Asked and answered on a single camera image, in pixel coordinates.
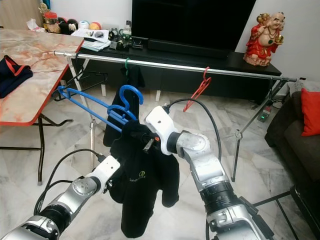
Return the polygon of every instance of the sofa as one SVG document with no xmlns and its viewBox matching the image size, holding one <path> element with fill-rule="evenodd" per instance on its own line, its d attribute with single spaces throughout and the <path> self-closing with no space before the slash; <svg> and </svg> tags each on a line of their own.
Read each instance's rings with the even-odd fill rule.
<svg viewBox="0 0 320 240">
<path fill-rule="evenodd" d="M 296 91 L 278 111 L 265 135 L 268 145 L 283 156 L 296 183 L 320 180 L 320 135 L 301 136 L 304 126 L 301 91 Z"/>
</svg>

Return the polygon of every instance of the black tv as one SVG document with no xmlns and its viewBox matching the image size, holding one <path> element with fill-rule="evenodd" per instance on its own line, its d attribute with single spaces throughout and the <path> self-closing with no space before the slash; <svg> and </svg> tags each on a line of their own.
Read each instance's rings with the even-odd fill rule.
<svg viewBox="0 0 320 240">
<path fill-rule="evenodd" d="M 132 0 L 132 36 L 234 51 L 256 0 Z"/>
</svg>

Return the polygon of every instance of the figurine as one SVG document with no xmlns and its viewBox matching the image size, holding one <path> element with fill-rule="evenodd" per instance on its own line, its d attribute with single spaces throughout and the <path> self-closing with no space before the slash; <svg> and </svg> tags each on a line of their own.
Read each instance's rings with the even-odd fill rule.
<svg viewBox="0 0 320 240">
<path fill-rule="evenodd" d="M 277 47 L 284 42 L 280 31 L 284 29 L 285 16 L 283 12 L 271 16 L 268 13 L 261 13 L 256 20 L 259 24 L 251 29 L 243 59 L 254 66 L 268 66 L 271 52 L 275 53 Z"/>
</svg>

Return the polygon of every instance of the papers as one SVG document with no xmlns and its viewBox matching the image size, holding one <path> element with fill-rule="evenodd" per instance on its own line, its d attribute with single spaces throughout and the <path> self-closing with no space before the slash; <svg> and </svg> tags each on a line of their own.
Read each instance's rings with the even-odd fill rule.
<svg viewBox="0 0 320 240">
<path fill-rule="evenodd" d="M 96 37 L 96 32 L 103 33 L 102 37 Z M 84 41 L 82 47 L 85 49 L 89 49 L 95 52 L 98 52 L 106 47 L 109 47 L 111 44 L 109 37 L 108 30 L 91 30 L 91 29 L 83 29 L 79 28 L 77 31 L 71 34 L 72 36 L 83 37 L 83 38 L 90 38 L 96 41 Z"/>
</svg>

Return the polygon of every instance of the soundbar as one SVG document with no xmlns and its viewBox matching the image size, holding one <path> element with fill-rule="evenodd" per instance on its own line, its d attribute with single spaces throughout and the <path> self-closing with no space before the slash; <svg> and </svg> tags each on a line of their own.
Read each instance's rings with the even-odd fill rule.
<svg viewBox="0 0 320 240">
<path fill-rule="evenodd" d="M 193 45 L 187 45 L 187 44 L 173 42 L 173 41 L 165 41 L 165 40 L 157 40 L 157 39 L 148 40 L 148 49 L 171 52 L 171 53 L 218 58 L 218 59 L 226 59 L 228 57 L 228 52 L 229 52 L 227 50 L 218 50 L 214 48 L 193 46 Z"/>
</svg>

